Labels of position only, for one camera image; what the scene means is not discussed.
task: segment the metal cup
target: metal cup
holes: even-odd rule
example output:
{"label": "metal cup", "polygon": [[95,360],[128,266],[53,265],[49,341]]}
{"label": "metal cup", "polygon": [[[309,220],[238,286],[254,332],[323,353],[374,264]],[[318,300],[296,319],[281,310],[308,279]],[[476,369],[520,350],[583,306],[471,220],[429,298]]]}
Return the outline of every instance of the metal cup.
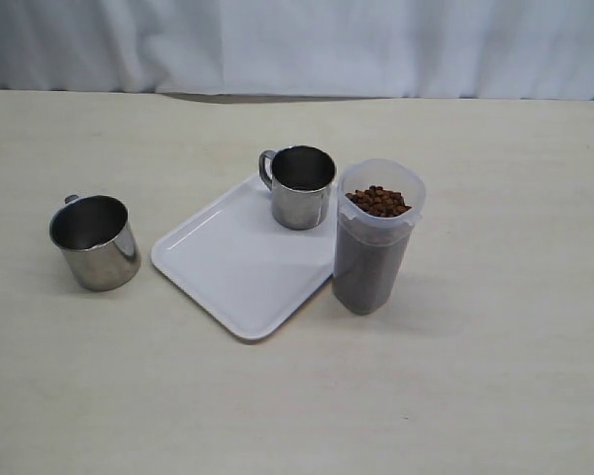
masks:
{"label": "metal cup", "polygon": [[273,217],[280,225],[310,230],[323,222],[337,173],[327,153],[305,145],[266,150],[259,156],[258,165],[259,177],[271,192]]}
{"label": "metal cup", "polygon": [[124,204],[101,195],[70,195],[64,202],[50,221],[50,239],[79,285],[104,291],[132,279],[141,267],[141,255]]}

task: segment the clear plastic container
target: clear plastic container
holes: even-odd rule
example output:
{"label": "clear plastic container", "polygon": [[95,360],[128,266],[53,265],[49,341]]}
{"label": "clear plastic container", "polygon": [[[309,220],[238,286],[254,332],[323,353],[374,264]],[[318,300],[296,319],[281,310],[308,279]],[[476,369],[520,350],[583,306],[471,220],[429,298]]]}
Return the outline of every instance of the clear plastic container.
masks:
{"label": "clear plastic container", "polygon": [[[401,192],[411,210],[395,218],[377,218],[346,196],[371,185]],[[333,292],[351,312],[370,314],[389,299],[426,196],[423,180],[394,161],[371,159],[342,174]]]}

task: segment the white table surface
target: white table surface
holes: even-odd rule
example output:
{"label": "white table surface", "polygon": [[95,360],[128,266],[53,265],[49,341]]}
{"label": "white table surface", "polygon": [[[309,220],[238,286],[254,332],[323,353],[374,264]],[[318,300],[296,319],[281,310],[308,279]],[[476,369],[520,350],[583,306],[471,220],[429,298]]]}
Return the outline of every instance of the white table surface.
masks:
{"label": "white table surface", "polygon": [[[594,103],[227,102],[0,92],[0,475],[594,474]],[[428,202],[384,308],[245,345],[149,250],[289,143]],[[51,245],[71,193],[128,205],[125,287]]]}

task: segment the roasted coffee bean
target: roasted coffee bean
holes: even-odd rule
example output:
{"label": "roasted coffee bean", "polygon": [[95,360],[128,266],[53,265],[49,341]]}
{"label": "roasted coffee bean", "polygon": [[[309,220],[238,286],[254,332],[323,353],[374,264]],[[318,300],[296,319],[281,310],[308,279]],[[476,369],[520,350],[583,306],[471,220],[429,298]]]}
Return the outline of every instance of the roasted coffee bean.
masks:
{"label": "roasted coffee bean", "polygon": [[385,190],[377,185],[346,193],[346,197],[365,213],[379,218],[394,218],[412,209],[405,204],[400,191]]}

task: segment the white curtain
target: white curtain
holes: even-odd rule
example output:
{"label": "white curtain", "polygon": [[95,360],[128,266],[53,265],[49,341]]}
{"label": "white curtain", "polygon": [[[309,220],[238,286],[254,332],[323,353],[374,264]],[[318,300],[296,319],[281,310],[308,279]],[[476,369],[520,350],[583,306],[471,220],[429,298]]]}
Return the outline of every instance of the white curtain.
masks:
{"label": "white curtain", "polygon": [[0,87],[594,99],[594,0],[0,0]]}

